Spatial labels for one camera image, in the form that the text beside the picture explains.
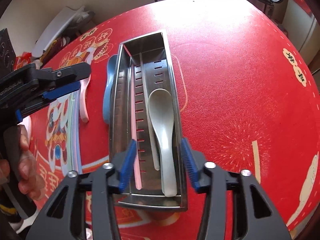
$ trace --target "silver screw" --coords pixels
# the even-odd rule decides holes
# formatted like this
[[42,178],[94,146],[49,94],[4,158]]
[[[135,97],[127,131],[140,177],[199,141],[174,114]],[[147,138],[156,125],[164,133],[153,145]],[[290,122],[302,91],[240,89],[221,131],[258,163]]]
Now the silver screw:
[[241,171],[241,174],[242,174],[243,176],[248,177],[248,176],[251,175],[251,171],[249,171],[249,170],[242,170],[242,171]]
[[215,168],[217,165],[216,165],[215,163],[213,163],[213,162],[206,162],[206,163],[204,164],[204,166],[205,166],[206,168],[208,168],[208,169],[213,169],[213,168]]
[[113,164],[112,163],[105,163],[102,165],[102,168],[104,168],[105,170],[110,170],[113,168]]
[[74,178],[74,177],[76,177],[76,176],[78,175],[78,172],[76,172],[76,171],[69,171],[69,172],[67,173],[67,175],[68,175],[69,178]]

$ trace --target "black speaker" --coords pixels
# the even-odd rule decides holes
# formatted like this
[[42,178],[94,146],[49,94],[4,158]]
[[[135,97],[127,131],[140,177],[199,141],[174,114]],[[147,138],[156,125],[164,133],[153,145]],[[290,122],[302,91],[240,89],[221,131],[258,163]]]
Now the black speaker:
[[13,50],[7,28],[0,31],[0,78],[13,71],[16,54]]

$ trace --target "red table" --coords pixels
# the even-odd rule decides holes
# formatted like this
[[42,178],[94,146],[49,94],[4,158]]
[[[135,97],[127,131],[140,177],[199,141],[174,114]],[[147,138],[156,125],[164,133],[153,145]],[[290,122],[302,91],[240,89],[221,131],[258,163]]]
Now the red table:
[[[160,29],[168,35],[183,136],[222,168],[254,172],[295,235],[320,200],[319,92],[292,43],[246,0],[165,0],[133,9],[85,33],[48,63],[57,69],[91,62],[90,120],[79,127],[83,171],[108,160],[102,118],[108,58],[122,41]],[[46,138],[47,108],[32,121],[31,149],[49,196],[63,178],[60,161],[55,172],[48,162],[50,143],[61,135]],[[123,239],[196,239],[204,197],[188,188],[185,213],[116,208]],[[226,239],[231,216],[229,209]]]

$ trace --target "blue spoon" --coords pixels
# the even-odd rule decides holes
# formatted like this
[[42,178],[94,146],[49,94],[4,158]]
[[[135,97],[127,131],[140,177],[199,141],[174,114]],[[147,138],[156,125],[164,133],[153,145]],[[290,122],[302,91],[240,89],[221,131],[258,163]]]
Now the blue spoon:
[[113,77],[116,71],[117,56],[118,55],[111,56],[107,64],[108,80],[107,80],[106,90],[104,91],[103,106],[102,106],[103,120],[106,124],[110,124],[111,89],[113,84]]

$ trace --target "metal tray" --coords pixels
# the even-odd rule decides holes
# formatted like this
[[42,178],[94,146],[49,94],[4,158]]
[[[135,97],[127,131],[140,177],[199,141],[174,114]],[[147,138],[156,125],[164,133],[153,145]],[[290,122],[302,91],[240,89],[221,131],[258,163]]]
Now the metal tray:
[[[127,208],[153,211],[182,212],[188,209],[186,174],[180,156],[182,137],[180,111],[175,85],[169,44],[164,30],[149,33],[120,44],[116,73],[111,91],[109,156],[124,151],[132,138],[131,87],[134,73],[135,123],[137,130],[138,157],[142,188],[137,189],[134,176],[127,191],[116,199],[117,205]],[[147,105],[150,93],[158,88],[168,90],[172,96],[174,128],[172,152],[178,193],[164,196],[161,190],[161,170],[155,169],[151,150],[156,141],[152,126],[148,125]]]

